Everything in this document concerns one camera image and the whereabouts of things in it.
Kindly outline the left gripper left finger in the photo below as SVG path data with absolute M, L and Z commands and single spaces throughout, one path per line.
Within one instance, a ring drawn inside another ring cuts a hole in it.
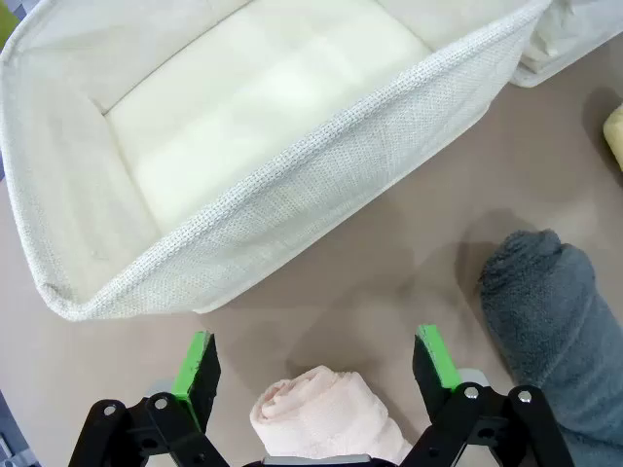
M 225 466 L 205 435 L 220 375 L 213 335 L 195 333 L 170 391 L 130 408 L 112 399 L 92 405 L 69 464 L 145 466 L 167 454 L 177 466 Z

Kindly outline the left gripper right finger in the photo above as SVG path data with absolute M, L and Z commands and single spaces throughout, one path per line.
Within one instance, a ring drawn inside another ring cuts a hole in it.
M 540 389 L 502 395 L 462 380 L 434 325 L 415 334 L 413 373 L 430 419 L 412 448 L 414 466 L 456 466 L 468 446 L 488 448 L 499 466 L 574 464 Z

